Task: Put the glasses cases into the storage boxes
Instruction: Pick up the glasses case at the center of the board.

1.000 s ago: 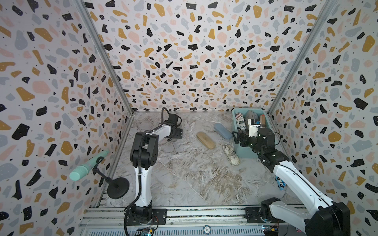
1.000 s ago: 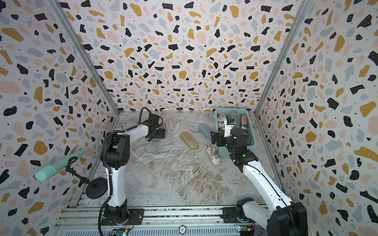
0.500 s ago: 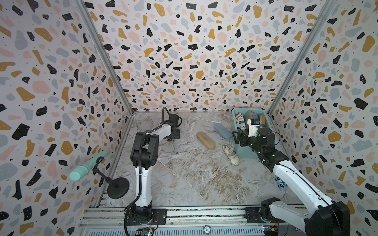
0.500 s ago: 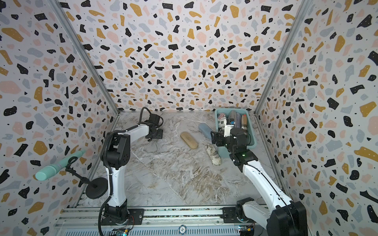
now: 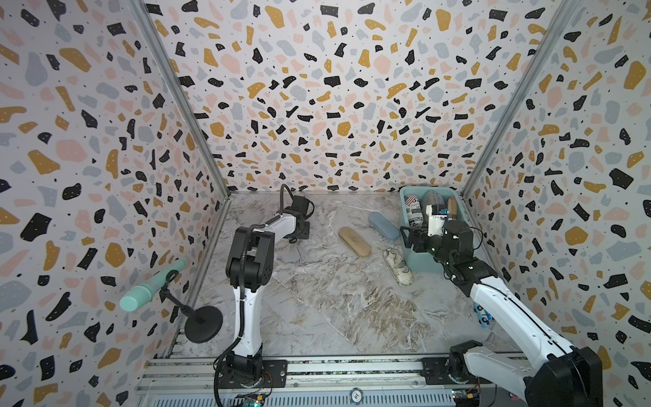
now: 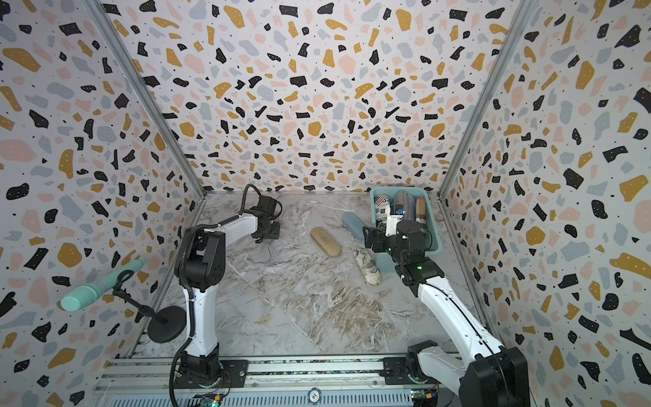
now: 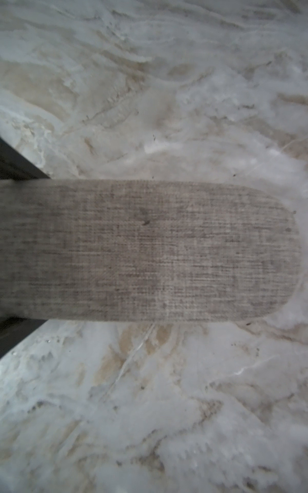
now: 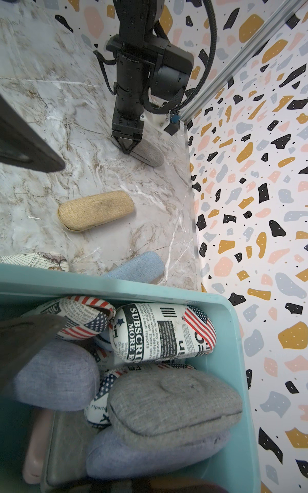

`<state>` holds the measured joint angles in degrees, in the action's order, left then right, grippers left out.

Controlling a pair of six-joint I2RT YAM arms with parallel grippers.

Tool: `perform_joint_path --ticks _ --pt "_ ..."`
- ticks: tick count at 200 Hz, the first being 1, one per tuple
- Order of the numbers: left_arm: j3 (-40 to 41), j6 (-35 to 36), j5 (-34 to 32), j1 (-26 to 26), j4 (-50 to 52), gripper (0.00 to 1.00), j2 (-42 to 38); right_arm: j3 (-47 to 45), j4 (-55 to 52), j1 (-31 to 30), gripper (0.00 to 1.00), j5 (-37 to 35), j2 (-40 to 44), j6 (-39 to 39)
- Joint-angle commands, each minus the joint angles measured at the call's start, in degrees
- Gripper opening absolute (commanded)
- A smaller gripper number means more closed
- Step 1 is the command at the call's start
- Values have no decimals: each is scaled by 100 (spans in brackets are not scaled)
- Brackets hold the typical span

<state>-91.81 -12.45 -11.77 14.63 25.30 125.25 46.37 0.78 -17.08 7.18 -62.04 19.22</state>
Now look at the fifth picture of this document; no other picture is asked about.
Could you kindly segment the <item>tan fabric glasses case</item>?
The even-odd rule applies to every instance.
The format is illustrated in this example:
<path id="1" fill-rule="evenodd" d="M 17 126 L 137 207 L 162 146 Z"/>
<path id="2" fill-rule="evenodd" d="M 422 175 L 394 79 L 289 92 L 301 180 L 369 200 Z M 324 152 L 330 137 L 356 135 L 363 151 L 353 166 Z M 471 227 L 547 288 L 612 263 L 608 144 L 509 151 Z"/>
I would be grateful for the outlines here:
<path id="1" fill-rule="evenodd" d="M 342 227 L 338 236 L 357 256 L 366 258 L 371 255 L 371 246 L 351 227 Z"/>

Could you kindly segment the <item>plaid tartan glasses case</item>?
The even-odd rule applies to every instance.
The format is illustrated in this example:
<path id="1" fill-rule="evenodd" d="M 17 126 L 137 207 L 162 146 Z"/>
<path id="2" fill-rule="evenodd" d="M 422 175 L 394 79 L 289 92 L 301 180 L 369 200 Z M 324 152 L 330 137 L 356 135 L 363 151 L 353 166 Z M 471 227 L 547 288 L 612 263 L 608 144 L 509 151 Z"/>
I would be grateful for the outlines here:
<path id="1" fill-rule="evenodd" d="M 449 220 L 457 220 L 459 217 L 458 214 L 458 204 L 456 198 L 449 198 L 447 201 L 447 217 Z"/>

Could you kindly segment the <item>newspaper flag glasses case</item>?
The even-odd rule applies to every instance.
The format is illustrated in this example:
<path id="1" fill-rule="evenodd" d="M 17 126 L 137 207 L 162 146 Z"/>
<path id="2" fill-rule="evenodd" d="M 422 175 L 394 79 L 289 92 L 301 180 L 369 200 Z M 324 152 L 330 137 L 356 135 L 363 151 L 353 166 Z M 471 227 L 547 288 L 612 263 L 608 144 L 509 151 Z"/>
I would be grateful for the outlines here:
<path id="1" fill-rule="evenodd" d="M 420 205 L 420 200 L 415 194 L 405 196 L 405 211 L 407 214 L 408 224 L 410 227 L 422 227 L 424 216 Z"/>

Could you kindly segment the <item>long lilac fabric glasses case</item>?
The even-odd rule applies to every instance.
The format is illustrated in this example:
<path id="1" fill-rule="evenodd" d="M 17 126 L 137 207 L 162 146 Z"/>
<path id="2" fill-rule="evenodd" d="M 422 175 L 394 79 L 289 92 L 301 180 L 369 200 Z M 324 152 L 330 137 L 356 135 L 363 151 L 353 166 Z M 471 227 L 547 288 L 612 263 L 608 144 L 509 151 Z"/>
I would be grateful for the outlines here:
<path id="1" fill-rule="evenodd" d="M 446 198 L 444 198 L 444 196 L 440 195 L 439 193 L 436 193 L 434 190 L 429 190 L 425 193 L 421 200 L 422 207 L 427 207 L 428 205 L 443 205 L 446 207 Z"/>

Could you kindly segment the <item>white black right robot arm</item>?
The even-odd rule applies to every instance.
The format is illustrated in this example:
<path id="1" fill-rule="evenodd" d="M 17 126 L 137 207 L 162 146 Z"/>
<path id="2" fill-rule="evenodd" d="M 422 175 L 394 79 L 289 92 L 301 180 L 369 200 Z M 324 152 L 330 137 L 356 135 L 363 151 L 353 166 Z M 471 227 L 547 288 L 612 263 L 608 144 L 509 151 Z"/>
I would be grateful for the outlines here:
<path id="1" fill-rule="evenodd" d="M 579 349 L 542 322 L 509 290 L 493 268 L 475 256 L 472 227 L 447 219 L 433 235 L 401 227 L 403 244 L 427 253 L 444 276 L 486 310 L 525 356 L 515 361 L 470 340 L 451 347 L 448 373 L 457 383 L 490 381 L 530 406 L 601 406 L 603 367 L 597 353 Z"/>

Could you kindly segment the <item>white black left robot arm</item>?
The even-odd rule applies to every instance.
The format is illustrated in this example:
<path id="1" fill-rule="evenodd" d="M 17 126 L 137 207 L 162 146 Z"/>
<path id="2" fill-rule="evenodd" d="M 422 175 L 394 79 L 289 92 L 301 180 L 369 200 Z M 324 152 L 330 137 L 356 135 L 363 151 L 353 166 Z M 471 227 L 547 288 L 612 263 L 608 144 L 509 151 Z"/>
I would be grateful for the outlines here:
<path id="1" fill-rule="evenodd" d="M 280 201 L 271 219 L 235 231 L 225 267 L 236 303 L 233 343 L 222 357 L 230 371 L 251 379 L 262 375 L 262 296 L 272 277 L 276 243 L 308 239 L 314 212 L 311 200 L 293 196 L 290 205 Z"/>

